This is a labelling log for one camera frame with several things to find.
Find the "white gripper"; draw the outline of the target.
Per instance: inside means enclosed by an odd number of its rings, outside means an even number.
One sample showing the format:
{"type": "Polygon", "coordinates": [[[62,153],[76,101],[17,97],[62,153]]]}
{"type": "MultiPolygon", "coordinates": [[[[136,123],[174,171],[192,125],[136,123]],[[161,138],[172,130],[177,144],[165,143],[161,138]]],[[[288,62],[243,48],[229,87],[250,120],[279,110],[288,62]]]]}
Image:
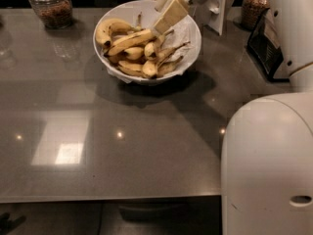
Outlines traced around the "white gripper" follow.
{"type": "Polygon", "coordinates": [[[189,14],[189,4],[202,5],[206,2],[222,4],[224,0],[156,0],[155,10],[160,14],[153,29],[163,34],[189,14]]]}

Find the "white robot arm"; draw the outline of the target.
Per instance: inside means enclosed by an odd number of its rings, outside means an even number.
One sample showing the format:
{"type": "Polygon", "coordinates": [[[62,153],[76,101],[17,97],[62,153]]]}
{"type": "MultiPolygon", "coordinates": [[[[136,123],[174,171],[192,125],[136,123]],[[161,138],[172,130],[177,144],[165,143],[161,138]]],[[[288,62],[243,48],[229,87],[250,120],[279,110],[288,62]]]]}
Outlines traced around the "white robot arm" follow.
{"type": "Polygon", "coordinates": [[[269,0],[292,91],[258,98],[228,123],[223,235],[313,235],[313,0],[269,0]]]}

